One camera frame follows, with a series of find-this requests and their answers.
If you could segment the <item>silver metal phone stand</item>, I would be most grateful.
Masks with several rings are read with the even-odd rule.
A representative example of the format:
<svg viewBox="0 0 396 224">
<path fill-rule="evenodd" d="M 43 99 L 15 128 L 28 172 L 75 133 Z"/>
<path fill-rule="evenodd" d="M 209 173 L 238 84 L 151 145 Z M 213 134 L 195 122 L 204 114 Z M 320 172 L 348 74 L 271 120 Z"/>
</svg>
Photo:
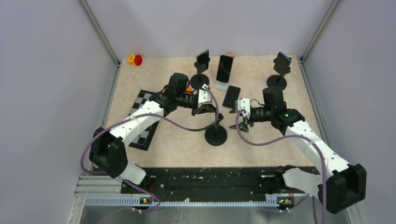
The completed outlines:
<svg viewBox="0 0 396 224">
<path fill-rule="evenodd" d="M 221 90 L 221 91 L 227 91 L 229 88 L 229 83 L 224 83 L 217 81 L 216 82 L 216 89 Z"/>
</svg>

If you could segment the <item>black clamp stand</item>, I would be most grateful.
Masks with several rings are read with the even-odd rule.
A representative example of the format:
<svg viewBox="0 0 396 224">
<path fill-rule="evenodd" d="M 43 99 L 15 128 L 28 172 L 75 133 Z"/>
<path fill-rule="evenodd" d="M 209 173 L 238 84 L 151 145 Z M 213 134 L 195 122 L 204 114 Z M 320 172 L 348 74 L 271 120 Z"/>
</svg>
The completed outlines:
<svg viewBox="0 0 396 224">
<path fill-rule="evenodd" d="M 284 78 L 284 76 L 280 75 L 271 75 L 267 79 L 267 86 L 268 87 L 277 87 L 281 90 L 284 90 L 287 86 L 287 80 Z"/>
<path fill-rule="evenodd" d="M 220 125 L 220 122 L 223 119 L 224 116 L 220 113 L 216 123 L 205 131 L 205 140 L 208 144 L 212 146 L 220 146 L 226 142 L 227 131 Z"/>
<path fill-rule="evenodd" d="M 207 84 L 209 86 L 210 80 L 208 76 L 205 75 L 204 73 L 202 74 L 196 73 L 191 77 L 190 83 L 193 89 L 199 89 L 203 84 Z"/>
</svg>

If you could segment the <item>black smartphone white edge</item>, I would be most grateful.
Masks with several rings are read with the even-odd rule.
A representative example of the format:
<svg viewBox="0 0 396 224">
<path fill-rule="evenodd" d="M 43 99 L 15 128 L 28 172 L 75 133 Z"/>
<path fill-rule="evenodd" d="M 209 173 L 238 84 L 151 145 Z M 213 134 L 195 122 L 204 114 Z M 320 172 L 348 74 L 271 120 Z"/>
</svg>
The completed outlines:
<svg viewBox="0 0 396 224">
<path fill-rule="evenodd" d="M 239 98 L 240 91 L 240 87 L 230 85 L 226 91 L 222 106 L 225 108 L 233 109 L 235 106 L 235 101 L 237 101 Z"/>
</svg>

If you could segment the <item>purple smartphone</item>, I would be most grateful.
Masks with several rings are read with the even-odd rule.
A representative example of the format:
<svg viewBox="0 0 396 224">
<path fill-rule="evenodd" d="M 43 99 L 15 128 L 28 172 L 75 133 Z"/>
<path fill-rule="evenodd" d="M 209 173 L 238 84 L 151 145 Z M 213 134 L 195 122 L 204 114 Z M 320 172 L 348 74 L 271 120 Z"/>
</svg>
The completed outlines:
<svg viewBox="0 0 396 224">
<path fill-rule="evenodd" d="M 228 83 L 233 65 L 233 57 L 221 55 L 217 70 L 216 80 L 222 83 Z"/>
</svg>

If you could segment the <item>dark green-edged smartphone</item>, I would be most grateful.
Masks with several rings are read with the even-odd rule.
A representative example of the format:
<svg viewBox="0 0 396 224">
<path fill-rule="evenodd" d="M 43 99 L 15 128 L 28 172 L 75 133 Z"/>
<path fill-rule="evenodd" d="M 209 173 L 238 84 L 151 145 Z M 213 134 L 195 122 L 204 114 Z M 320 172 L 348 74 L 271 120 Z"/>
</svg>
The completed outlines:
<svg viewBox="0 0 396 224">
<path fill-rule="evenodd" d="M 197 70 L 197 74 L 202 74 L 209 68 L 209 54 L 210 51 L 207 49 L 196 56 L 196 62 L 194 63 L 194 66 Z"/>
</svg>

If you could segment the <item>black clamp stand back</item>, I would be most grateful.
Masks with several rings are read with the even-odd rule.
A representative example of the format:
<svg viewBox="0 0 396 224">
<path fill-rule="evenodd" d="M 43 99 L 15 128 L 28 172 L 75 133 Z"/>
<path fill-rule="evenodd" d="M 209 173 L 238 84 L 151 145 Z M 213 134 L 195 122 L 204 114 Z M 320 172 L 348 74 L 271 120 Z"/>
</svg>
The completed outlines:
<svg viewBox="0 0 396 224">
<path fill-rule="evenodd" d="M 268 87 L 277 87 L 281 90 L 284 90 L 287 86 L 287 80 L 284 78 L 284 76 L 280 75 L 271 75 L 267 79 L 267 86 Z"/>
</svg>

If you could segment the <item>blue smartphone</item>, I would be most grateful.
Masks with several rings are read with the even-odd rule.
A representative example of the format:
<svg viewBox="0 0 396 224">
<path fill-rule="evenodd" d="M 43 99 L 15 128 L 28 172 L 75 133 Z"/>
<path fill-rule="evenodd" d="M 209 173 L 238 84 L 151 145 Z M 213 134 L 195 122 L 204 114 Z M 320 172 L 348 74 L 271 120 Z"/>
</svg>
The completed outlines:
<svg viewBox="0 0 396 224">
<path fill-rule="evenodd" d="M 291 72 L 291 57 L 288 57 L 283 52 L 278 52 L 277 57 L 274 59 L 274 71 L 280 76 L 289 74 Z"/>
</svg>

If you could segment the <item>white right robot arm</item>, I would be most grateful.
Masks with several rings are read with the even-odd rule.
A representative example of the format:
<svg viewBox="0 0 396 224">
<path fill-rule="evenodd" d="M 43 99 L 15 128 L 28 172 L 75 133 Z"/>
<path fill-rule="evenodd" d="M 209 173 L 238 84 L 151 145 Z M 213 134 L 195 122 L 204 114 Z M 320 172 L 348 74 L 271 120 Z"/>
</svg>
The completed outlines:
<svg viewBox="0 0 396 224">
<path fill-rule="evenodd" d="M 351 164 L 335 153 L 310 127 L 305 117 L 296 109 L 287 107 L 283 91 L 276 87 L 263 89 L 264 103 L 253 107 L 248 98 L 239 98 L 232 113 L 240 137 L 258 122 L 270 122 L 282 137 L 252 146 L 267 146 L 283 139 L 291 141 L 313 163 L 319 174 L 308 173 L 292 165 L 281 167 L 275 175 L 274 187 L 279 192 L 298 189 L 317 198 L 324 209 L 336 214 L 366 198 L 367 171 L 361 164 Z"/>
</svg>

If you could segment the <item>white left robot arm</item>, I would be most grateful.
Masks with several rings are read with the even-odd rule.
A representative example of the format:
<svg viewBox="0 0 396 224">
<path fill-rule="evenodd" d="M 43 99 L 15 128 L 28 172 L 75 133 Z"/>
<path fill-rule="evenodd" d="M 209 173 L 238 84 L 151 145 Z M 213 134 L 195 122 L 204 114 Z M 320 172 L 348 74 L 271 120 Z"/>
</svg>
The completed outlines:
<svg viewBox="0 0 396 224">
<path fill-rule="evenodd" d="M 106 129 L 97 129 L 85 148 L 89 160 L 110 177 L 128 180 L 137 192 L 146 192 L 150 181 L 146 172 L 128 159 L 126 149 L 129 144 L 161 119 L 175 125 L 167 116 L 178 107 L 191 109 L 192 115 L 215 113 L 212 126 L 220 117 L 218 102 L 209 86 L 203 84 L 198 93 L 192 94 L 187 91 L 189 85 L 190 80 L 185 74 L 174 73 L 161 91 L 152 94 L 126 119 Z"/>
</svg>

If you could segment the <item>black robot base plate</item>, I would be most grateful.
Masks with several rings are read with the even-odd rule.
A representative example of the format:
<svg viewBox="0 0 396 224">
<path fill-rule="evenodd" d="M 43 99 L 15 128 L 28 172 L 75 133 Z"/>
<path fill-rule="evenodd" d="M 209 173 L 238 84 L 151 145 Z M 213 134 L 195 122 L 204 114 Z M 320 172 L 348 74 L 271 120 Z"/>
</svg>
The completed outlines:
<svg viewBox="0 0 396 224">
<path fill-rule="evenodd" d="M 275 179 L 278 167 L 145 168 L 139 188 L 162 204 L 264 202 L 270 196 L 295 196 L 300 190 L 282 187 Z"/>
</svg>

